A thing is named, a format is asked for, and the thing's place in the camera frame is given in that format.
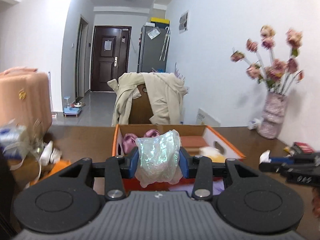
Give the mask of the right gloved hand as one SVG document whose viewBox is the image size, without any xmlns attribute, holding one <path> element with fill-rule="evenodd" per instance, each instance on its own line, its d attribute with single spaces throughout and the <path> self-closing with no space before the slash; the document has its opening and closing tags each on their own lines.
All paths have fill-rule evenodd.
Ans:
<svg viewBox="0 0 320 240">
<path fill-rule="evenodd" d="M 316 218 L 320 217 L 320 192 L 319 187 L 312 189 L 312 212 Z"/>
</svg>

